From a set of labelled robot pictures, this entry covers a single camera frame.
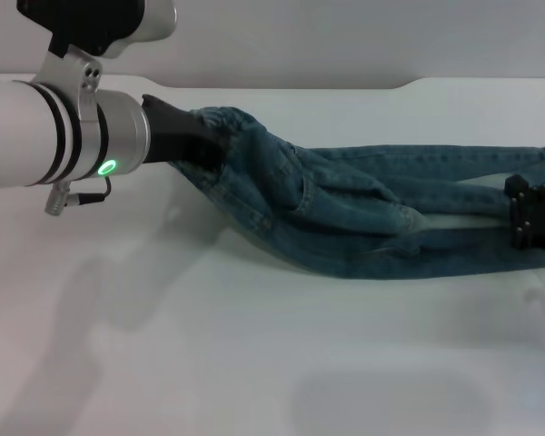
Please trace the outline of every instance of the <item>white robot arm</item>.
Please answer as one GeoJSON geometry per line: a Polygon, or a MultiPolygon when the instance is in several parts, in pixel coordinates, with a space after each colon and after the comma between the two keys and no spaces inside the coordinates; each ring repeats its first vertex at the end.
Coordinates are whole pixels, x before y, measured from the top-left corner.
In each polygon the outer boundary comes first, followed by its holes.
{"type": "Polygon", "coordinates": [[[73,181],[177,159],[188,153],[186,141],[213,144],[192,117],[151,96],[142,107],[128,94],[99,89],[96,57],[171,35],[172,0],[18,0],[17,7],[53,38],[31,82],[0,82],[0,188],[51,184],[45,211],[58,216],[67,205],[105,198],[71,194],[73,181]],[[183,147],[166,146],[176,139],[183,147]]]}

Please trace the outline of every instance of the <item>jeans leg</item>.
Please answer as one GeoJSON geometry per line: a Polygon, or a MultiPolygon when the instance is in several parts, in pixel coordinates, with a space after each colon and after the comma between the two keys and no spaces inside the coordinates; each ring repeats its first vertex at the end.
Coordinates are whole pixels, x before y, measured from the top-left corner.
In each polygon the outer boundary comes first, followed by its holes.
{"type": "Polygon", "coordinates": [[[424,213],[509,218],[509,198],[501,189],[410,177],[380,177],[401,203],[424,213]]]}
{"type": "Polygon", "coordinates": [[[492,174],[476,179],[464,180],[461,183],[487,186],[491,188],[504,189],[505,181],[514,174],[520,174],[530,186],[537,186],[545,183],[545,161],[519,169],[514,173],[492,174]]]}
{"type": "Polygon", "coordinates": [[[314,151],[378,178],[404,176],[454,182],[513,173],[545,161],[545,148],[530,147],[378,145],[314,151]]]}

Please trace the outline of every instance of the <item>metal bracket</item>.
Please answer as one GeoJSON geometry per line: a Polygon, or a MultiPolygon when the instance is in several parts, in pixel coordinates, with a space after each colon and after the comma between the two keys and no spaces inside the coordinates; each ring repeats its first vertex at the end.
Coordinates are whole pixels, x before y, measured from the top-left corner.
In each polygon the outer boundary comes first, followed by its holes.
{"type": "MultiPolygon", "coordinates": [[[[101,147],[96,93],[102,75],[103,66],[98,60],[71,45],[64,58],[48,52],[39,73],[33,79],[34,83],[55,89],[59,98],[64,98],[64,103],[72,106],[78,118],[83,160],[75,167],[78,173],[88,171],[89,168],[83,165],[92,165],[101,147]]],[[[73,173],[66,180],[53,185],[46,203],[46,213],[52,216],[63,213],[72,180],[73,173]]]]}

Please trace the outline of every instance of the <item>wrinkled fabric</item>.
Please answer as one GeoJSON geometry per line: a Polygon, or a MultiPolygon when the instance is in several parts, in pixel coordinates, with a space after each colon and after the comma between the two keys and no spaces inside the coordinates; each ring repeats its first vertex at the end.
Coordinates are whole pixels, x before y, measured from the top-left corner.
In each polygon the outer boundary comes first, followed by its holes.
{"type": "Polygon", "coordinates": [[[510,247],[510,203],[502,188],[475,183],[513,173],[531,186],[545,183],[545,148],[304,149],[238,109],[194,114],[222,138],[223,167],[209,173],[173,166],[245,232],[307,269],[410,279],[545,267],[545,251],[510,247]],[[435,228],[432,216],[502,225],[435,228]]]}

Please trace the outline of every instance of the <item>blue jeans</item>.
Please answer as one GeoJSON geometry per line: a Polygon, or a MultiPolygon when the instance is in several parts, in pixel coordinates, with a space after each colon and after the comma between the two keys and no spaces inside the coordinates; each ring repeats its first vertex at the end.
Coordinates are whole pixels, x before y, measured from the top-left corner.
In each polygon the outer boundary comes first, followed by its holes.
{"type": "Polygon", "coordinates": [[[476,184],[518,173],[545,183],[545,148],[381,145],[303,149],[234,108],[194,112],[223,138],[221,171],[174,163],[271,250],[347,278],[407,279],[545,267],[510,247],[509,198],[476,184]],[[431,215],[502,225],[436,228],[431,215]]]}

